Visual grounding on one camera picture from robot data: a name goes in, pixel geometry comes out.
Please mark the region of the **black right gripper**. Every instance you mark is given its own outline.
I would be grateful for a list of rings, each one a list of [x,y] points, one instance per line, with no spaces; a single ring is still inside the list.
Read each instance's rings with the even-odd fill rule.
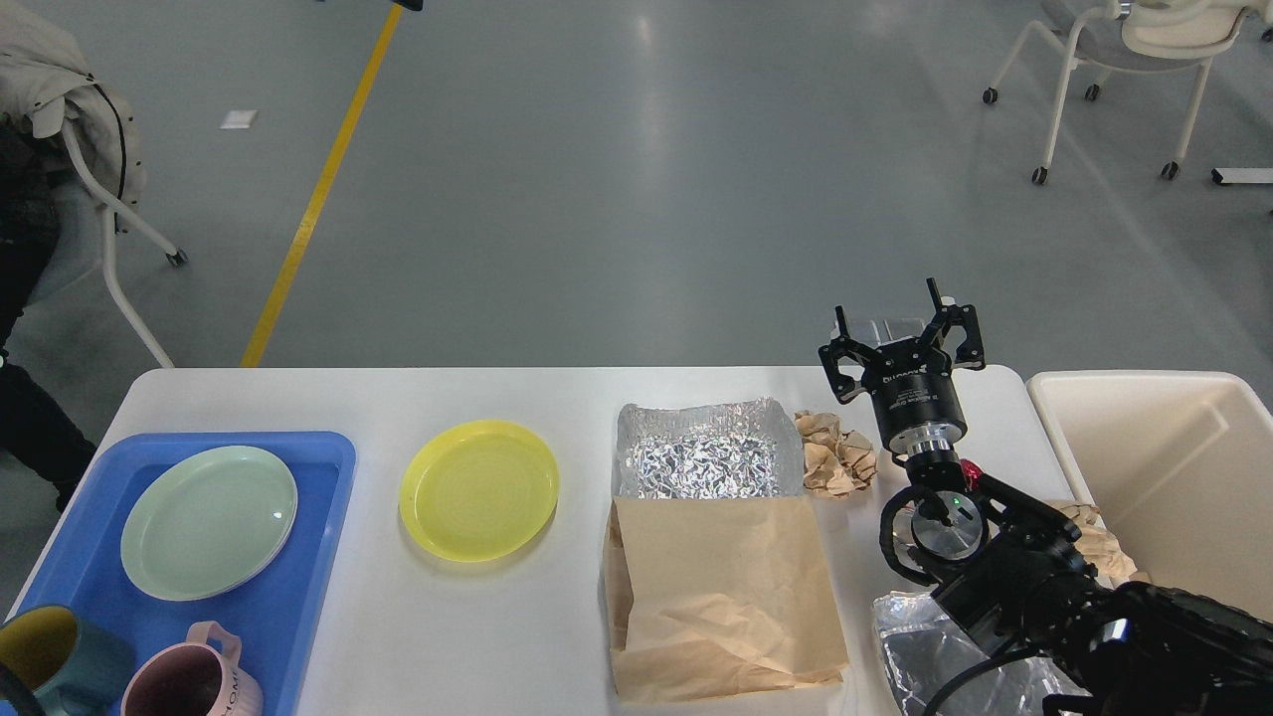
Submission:
[[[891,454],[915,454],[923,443],[952,448],[967,434],[952,371],[987,368],[981,322],[973,304],[959,304],[942,294],[934,276],[925,285],[934,308],[919,341],[895,341],[869,347],[850,335],[841,304],[833,308],[835,331],[819,361],[840,404],[853,403],[867,391],[878,434]],[[862,369],[854,377],[844,366]]]

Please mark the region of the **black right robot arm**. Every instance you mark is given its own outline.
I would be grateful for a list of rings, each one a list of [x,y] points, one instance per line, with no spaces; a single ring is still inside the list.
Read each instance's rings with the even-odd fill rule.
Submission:
[[[883,448],[908,485],[878,513],[878,549],[984,657],[927,702],[975,679],[1049,657],[1080,688],[1051,693],[1045,715],[1268,715],[1270,624],[1213,598],[1127,582],[1105,589],[1060,511],[960,457],[967,434],[955,369],[987,367],[973,304],[927,288],[934,313],[915,336],[855,340],[841,304],[819,349],[838,403],[868,395]]]

